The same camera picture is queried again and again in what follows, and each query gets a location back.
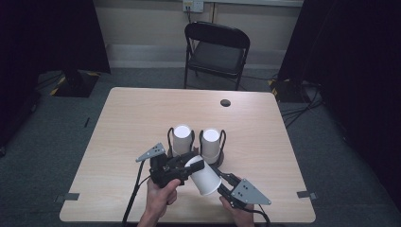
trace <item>human hand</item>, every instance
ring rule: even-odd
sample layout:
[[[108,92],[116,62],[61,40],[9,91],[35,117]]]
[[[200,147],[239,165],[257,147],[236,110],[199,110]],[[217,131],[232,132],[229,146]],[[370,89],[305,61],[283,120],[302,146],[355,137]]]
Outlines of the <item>human hand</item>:
[[[160,188],[152,179],[148,180],[147,206],[138,226],[156,225],[159,218],[166,213],[167,206],[177,199],[176,188],[180,183],[180,180],[174,179],[166,187]]]
[[[223,204],[223,207],[228,210],[231,215],[233,216],[235,225],[238,227],[254,227],[254,222],[253,222],[253,213],[243,211],[241,209],[236,209],[231,206],[231,204],[224,198],[220,197],[220,201]],[[253,210],[254,206],[253,204],[248,204],[245,206],[249,210]]]

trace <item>black circular object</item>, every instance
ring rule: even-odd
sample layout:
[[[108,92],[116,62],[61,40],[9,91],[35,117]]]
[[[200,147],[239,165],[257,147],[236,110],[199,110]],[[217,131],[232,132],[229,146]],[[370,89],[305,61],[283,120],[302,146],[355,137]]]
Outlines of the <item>black circular object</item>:
[[[228,100],[228,99],[222,99],[222,100],[220,101],[220,104],[221,104],[221,106],[223,106],[223,107],[229,107],[229,106],[231,105],[231,101]]]

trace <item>metal bracket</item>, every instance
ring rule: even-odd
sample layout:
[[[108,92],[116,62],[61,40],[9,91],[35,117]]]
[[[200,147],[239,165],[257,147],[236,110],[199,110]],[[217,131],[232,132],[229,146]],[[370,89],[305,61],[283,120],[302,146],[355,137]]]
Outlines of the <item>metal bracket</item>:
[[[142,162],[152,157],[156,157],[158,155],[166,153],[165,148],[163,147],[162,143],[158,143],[157,145],[153,146],[150,150],[142,154],[139,158],[136,159],[136,162]]]
[[[64,201],[77,201],[78,198],[79,198],[79,193],[67,193],[64,195],[57,196],[54,202],[63,203]]]
[[[271,201],[246,179],[241,180],[238,186],[233,190],[232,196],[245,203],[271,204]]]
[[[316,192],[310,193],[307,191],[300,191],[297,192],[298,198],[310,198],[312,201],[316,200],[318,198],[318,195],[316,194]]]

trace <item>white cup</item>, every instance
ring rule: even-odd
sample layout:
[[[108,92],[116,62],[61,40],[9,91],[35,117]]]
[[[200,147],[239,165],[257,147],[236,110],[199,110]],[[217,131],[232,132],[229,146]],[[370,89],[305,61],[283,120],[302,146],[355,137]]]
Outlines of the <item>white cup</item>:
[[[187,125],[176,126],[173,133],[173,156],[175,157],[189,152],[192,142],[191,129]]]
[[[213,164],[220,155],[220,133],[216,129],[206,129],[201,138],[201,156],[207,164]]]
[[[200,160],[202,160],[202,158],[199,155],[197,155],[192,159],[190,159],[185,164],[185,167],[191,166],[191,164],[194,164]],[[221,185],[221,178],[209,165],[206,164],[206,162],[204,162],[203,169],[192,173],[191,179],[197,186],[202,196],[207,196],[212,194]]]

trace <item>cable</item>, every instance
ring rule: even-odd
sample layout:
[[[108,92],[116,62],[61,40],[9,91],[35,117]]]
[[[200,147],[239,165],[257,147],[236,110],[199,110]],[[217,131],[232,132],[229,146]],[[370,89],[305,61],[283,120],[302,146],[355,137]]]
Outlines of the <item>cable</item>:
[[[319,92],[319,88],[320,88],[320,87],[316,87],[316,88],[317,88],[317,89],[316,89],[315,95],[313,96],[312,100],[309,102],[309,105],[312,105],[312,104],[313,104],[313,101],[315,100],[316,96],[318,95],[318,92]],[[304,103],[306,103],[306,101],[305,101],[305,99],[304,99],[304,96],[301,96],[301,98],[302,98],[302,100],[304,101]],[[301,107],[301,108],[297,108],[297,109],[293,109],[293,110],[284,110],[284,111],[281,111],[281,112],[295,111],[295,112],[293,112],[293,113],[285,113],[285,114],[282,114],[282,116],[285,116],[285,115],[290,115],[290,114],[299,113],[299,112],[301,112],[303,109],[304,109],[304,107]]]
[[[315,109],[315,108],[319,107],[322,104],[323,104],[323,100],[321,99],[318,102],[316,102],[316,104],[311,105],[308,109],[309,110]],[[298,113],[301,113],[304,109],[305,109],[305,107],[297,108],[297,109],[294,109],[294,110],[285,110],[283,112],[289,112],[289,111],[292,111],[292,112],[291,113],[284,113],[281,116],[287,116],[287,115],[291,115],[291,114],[298,114]]]
[[[232,83],[235,83],[235,84],[236,84],[236,81],[234,81],[233,79],[229,79],[229,78],[224,78],[224,79],[227,79],[227,80],[231,81]],[[241,84],[238,84],[238,85],[239,85],[240,88],[242,88],[242,90],[248,91],[248,90],[247,90],[246,88],[244,88],[244,86],[242,86]]]
[[[191,88],[195,88],[195,89],[198,89],[198,90],[203,90],[203,89],[201,89],[201,87],[197,87],[197,86],[190,85],[190,84],[186,84],[186,87],[191,87]]]
[[[256,77],[250,77],[250,76],[242,76],[243,78],[249,78],[249,79],[260,79],[260,80],[271,80],[273,78],[269,78],[269,79],[262,79],[262,78],[256,78]]]
[[[186,9],[186,16],[188,17],[188,22],[191,24],[191,7],[185,7]]]
[[[132,192],[132,195],[131,195],[131,198],[130,198],[130,202],[128,203],[127,210],[126,210],[126,212],[124,214],[124,217],[123,217],[123,222],[122,222],[122,226],[123,227],[125,227],[126,224],[127,224],[128,215],[130,214],[130,211],[131,211],[131,208],[132,208],[132,204],[133,204],[133,201],[135,200],[136,194],[138,193],[139,187],[146,180],[145,179],[141,183],[139,183],[139,179],[141,178],[141,173],[142,173],[142,168],[144,166],[144,162],[145,162],[145,160],[142,161],[141,165],[139,166],[138,176],[136,177],[135,187],[133,188],[133,192]]]
[[[286,121],[288,121],[290,118],[295,117],[291,122],[289,122],[289,123],[286,125],[286,129],[287,129],[292,123],[294,123],[302,114],[304,114],[307,110],[310,110],[310,108],[312,107],[312,104],[314,103],[315,98],[316,98],[317,95],[318,95],[318,90],[316,90],[316,93],[315,93],[315,95],[313,96],[312,100],[310,101],[309,105],[307,105],[303,110],[301,110],[300,113],[299,113],[298,115],[296,115],[296,116],[291,116],[291,117],[289,117],[288,119],[286,119],[286,120],[284,121],[284,122],[286,123]]]
[[[52,84],[52,83],[56,82],[57,80],[59,80],[59,78],[60,78],[61,75],[63,75],[63,74],[64,74],[64,72],[61,71],[61,72],[60,72],[59,74],[57,74],[56,76],[53,76],[53,77],[51,77],[51,78],[49,78],[49,79],[45,79],[44,81],[38,83],[38,84],[36,85],[35,89],[36,89],[37,91],[42,90],[43,88],[45,88],[45,87],[49,86],[50,84]],[[53,81],[47,83],[46,85],[41,86],[42,84],[44,84],[44,83],[50,81],[51,79],[53,79]]]
[[[244,210],[244,211],[246,211],[246,212],[250,212],[250,213],[256,213],[256,214],[259,214],[259,215],[261,215],[261,216],[263,216],[263,218],[265,219],[265,221],[266,221],[266,226],[270,226],[270,219],[269,219],[269,216],[265,213],[265,211],[263,211],[263,208],[262,208],[262,211],[258,211],[258,210],[250,210],[250,209],[247,209],[247,208],[241,208],[242,210]]]
[[[215,9],[216,9],[216,3],[213,3],[213,6],[212,6],[212,23],[215,22]]]

